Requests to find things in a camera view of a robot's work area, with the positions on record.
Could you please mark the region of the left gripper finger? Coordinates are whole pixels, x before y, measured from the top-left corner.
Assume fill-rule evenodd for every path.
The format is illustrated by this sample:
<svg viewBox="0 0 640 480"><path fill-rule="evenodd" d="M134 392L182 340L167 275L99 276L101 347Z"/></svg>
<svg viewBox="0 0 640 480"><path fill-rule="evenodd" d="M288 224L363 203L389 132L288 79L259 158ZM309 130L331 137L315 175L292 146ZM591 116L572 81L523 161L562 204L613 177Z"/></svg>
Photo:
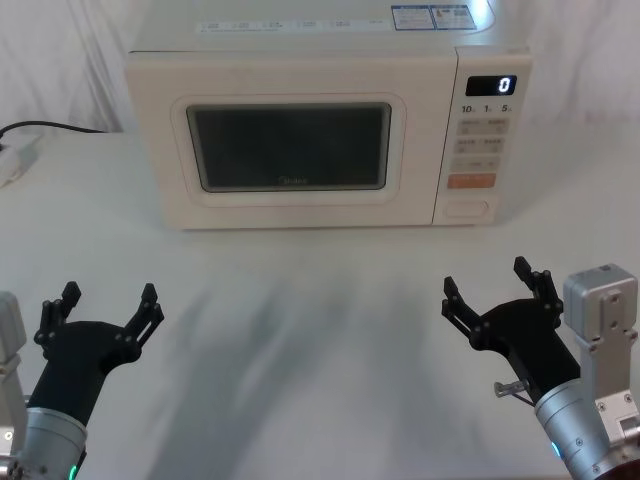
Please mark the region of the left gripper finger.
<svg viewBox="0 0 640 480"><path fill-rule="evenodd" d="M164 320L158 294L152 283L142 291L140 304L129 322L116 335L118 354L122 361L137 361L145 343Z"/></svg>
<svg viewBox="0 0 640 480"><path fill-rule="evenodd" d="M78 284L69 281L59 298L42 303L40 325L34 334L34 342L42 348L44 358L48 357L49 347L53 344L57 331L65 325L81 295Z"/></svg>

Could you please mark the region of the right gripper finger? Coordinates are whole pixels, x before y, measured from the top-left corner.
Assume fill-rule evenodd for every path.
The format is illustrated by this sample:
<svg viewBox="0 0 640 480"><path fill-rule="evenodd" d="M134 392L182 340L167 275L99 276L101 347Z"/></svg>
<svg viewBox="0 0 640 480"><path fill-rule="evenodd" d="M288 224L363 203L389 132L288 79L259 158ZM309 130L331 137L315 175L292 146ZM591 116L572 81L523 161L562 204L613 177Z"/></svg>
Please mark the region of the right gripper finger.
<svg viewBox="0 0 640 480"><path fill-rule="evenodd" d="M534 271L524 256L515 258L513 269L533 297L542 305L543 310L550 315L552 327L557 329L561 324L560 315L564 311L564 304L558 296L551 272L549 270Z"/></svg>
<svg viewBox="0 0 640 480"><path fill-rule="evenodd" d="M489 312L479 315L469 307L451 276L444 278L443 289L442 316L466 337L474 350L493 351L492 317Z"/></svg>

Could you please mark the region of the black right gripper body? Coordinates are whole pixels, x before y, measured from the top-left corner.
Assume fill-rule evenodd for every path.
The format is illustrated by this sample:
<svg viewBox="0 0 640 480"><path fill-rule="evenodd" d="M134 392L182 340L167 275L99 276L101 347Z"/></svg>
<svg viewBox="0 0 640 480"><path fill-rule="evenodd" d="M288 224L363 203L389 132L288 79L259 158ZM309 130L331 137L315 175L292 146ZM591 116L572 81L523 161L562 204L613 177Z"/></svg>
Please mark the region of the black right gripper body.
<svg viewBox="0 0 640 480"><path fill-rule="evenodd" d="M527 384L533 403L554 388L580 377L580 366L557 333L563 303L513 300L479 318L474 348L502 355Z"/></svg>

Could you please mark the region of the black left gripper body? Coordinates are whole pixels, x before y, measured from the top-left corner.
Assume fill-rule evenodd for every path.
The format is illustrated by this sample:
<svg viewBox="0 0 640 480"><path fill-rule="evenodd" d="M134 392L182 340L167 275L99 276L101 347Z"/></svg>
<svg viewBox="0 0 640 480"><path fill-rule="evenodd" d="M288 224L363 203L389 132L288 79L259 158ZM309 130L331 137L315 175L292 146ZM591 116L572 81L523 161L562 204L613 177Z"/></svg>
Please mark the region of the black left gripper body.
<svg viewBox="0 0 640 480"><path fill-rule="evenodd" d="M83 426L89 423L109 373L140 358L135 337L105 322L41 328L34 341L42 348L46 365L28 407L63 413Z"/></svg>

